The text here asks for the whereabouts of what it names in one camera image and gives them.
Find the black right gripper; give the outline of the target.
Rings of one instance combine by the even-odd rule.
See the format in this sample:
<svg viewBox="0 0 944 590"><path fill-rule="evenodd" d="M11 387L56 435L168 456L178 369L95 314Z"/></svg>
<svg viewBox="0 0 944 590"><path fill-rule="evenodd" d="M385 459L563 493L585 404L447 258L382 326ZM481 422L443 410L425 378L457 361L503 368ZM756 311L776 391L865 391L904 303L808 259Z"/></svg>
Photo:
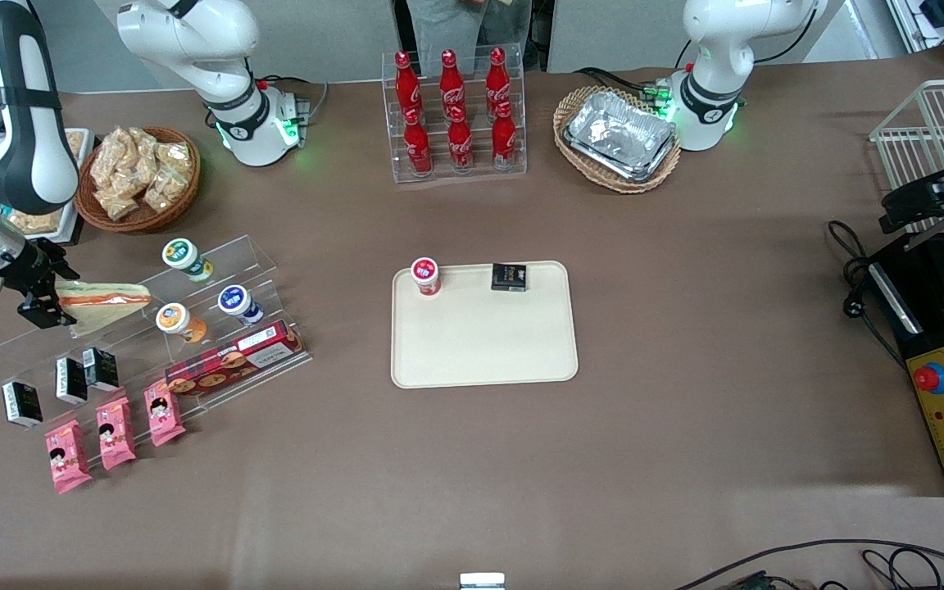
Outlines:
<svg viewBox="0 0 944 590"><path fill-rule="evenodd" d="M36 238L26 240L19 255L5 253L1 258L7 262L0 269L4 287L25 297L16 313L39 329L75 324L75 318L63 310L57 295L57 279L79 280L79 274L68 265L63 246Z"/></svg>

